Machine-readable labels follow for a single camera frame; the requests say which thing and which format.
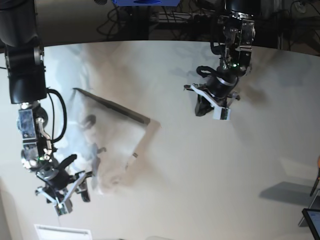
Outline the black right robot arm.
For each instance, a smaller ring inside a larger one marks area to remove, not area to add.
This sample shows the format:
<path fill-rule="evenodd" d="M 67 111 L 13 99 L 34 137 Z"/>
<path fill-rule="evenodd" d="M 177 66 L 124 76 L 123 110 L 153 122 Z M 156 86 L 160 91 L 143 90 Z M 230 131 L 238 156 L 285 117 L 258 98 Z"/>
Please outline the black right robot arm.
<path fill-rule="evenodd" d="M 37 30 L 36 4 L 33 0 L 2 0 L 0 2 L 0 40 L 4 43 L 5 64 L 9 81 L 10 102 L 20 106 L 17 127 L 22 135 L 21 162 L 30 172 L 45 183 L 35 193 L 43 194 L 48 203 L 65 203 L 72 194 L 69 184 L 84 202 L 90 202 L 86 180 L 92 173 L 70 175 L 66 171 L 77 155 L 72 154 L 62 162 L 54 158 L 54 144 L 67 130 L 67 108 L 61 94 L 47 88 L 44 49 Z M 60 101 L 63 127 L 54 138 L 45 131 L 48 114 L 40 100 L 51 94 Z"/>

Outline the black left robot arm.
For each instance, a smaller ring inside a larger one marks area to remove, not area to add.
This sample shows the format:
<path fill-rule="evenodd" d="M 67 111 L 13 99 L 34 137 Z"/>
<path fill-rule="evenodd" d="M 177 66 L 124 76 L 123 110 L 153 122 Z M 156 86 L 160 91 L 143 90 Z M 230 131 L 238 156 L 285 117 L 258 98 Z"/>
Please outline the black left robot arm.
<path fill-rule="evenodd" d="M 261 13 L 261 2 L 226 0 L 224 9 L 228 13 L 221 29 L 224 43 L 220 42 L 218 33 L 220 11 L 211 17 L 210 25 L 210 49 L 220 57 L 219 66 L 216 69 L 198 66 L 196 73 L 206 81 L 184 86 L 185 90 L 197 94 L 195 115 L 202 117 L 213 113 L 215 120 L 229 120 L 231 104 L 241 98 L 235 88 L 251 66 L 252 45 L 256 35 L 254 17 Z"/>

